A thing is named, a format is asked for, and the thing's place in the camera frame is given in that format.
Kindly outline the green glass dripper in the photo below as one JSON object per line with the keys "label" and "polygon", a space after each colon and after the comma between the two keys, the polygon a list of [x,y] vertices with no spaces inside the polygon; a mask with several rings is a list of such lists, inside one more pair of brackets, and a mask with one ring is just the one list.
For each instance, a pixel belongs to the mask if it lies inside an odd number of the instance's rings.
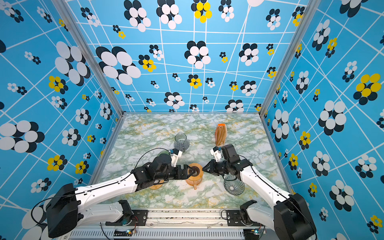
{"label": "green glass dripper", "polygon": [[163,151],[161,151],[161,152],[158,154],[158,157],[162,157],[162,158],[170,157],[170,152],[167,151],[167,150],[163,150]]}

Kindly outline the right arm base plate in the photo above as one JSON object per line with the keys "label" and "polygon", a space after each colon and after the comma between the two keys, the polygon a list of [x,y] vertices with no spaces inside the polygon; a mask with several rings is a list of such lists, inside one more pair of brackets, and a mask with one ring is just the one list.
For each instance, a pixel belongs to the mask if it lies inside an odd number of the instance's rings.
{"label": "right arm base plate", "polygon": [[251,224],[247,224],[241,218],[240,210],[225,210],[226,216],[225,219],[227,221],[227,225],[229,227],[257,227],[259,228],[261,225],[256,222],[252,222]]}

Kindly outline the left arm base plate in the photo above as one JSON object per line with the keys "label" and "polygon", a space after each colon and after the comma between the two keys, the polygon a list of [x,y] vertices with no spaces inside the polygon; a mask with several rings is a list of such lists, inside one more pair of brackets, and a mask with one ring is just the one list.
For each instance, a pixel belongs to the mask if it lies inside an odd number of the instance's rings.
{"label": "left arm base plate", "polygon": [[131,216],[123,216],[116,222],[106,222],[106,226],[145,226],[148,218],[148,210],[133,210]]}

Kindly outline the clear grey glass dripper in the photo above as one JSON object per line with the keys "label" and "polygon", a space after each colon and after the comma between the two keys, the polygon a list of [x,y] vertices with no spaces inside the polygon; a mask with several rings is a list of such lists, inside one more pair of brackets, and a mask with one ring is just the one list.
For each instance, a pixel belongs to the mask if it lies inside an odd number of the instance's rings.
{"label": "clear grey glass dripper", "polygon": [[230,195],[239,196],[244,192],[245,184],[236,176],[226,175],[224,176],[224,188]]}

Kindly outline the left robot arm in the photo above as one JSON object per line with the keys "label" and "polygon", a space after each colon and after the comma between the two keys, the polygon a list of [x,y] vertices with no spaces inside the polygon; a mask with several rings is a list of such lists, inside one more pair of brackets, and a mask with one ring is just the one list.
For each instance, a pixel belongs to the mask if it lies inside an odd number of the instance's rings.
{"label": "left robot arm", "polygon": [[188,165],[175,165],[170,155],[161,154],[130,173],[95,185],[62,186],[47,204],[49,238],[61,237],[88,217],[86,210],[124,194],[131,194],[169,180],[186,180],[195,173]]}

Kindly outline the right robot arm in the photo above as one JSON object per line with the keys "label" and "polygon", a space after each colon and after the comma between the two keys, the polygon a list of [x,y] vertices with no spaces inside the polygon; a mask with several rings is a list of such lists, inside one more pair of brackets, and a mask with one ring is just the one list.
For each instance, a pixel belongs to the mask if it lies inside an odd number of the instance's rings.
{"label": "right robot arm", "polygon": [[300,194],[290,194],[263,176],[232,144],[214,147],[214,157],[203,171],[215,176],[232,175],[256,191],[268,204],[248,201],[240,207],[245,225],[262,224],[275,231],[280,240],[307,240],[317,236],[317,229],[306,200]]}

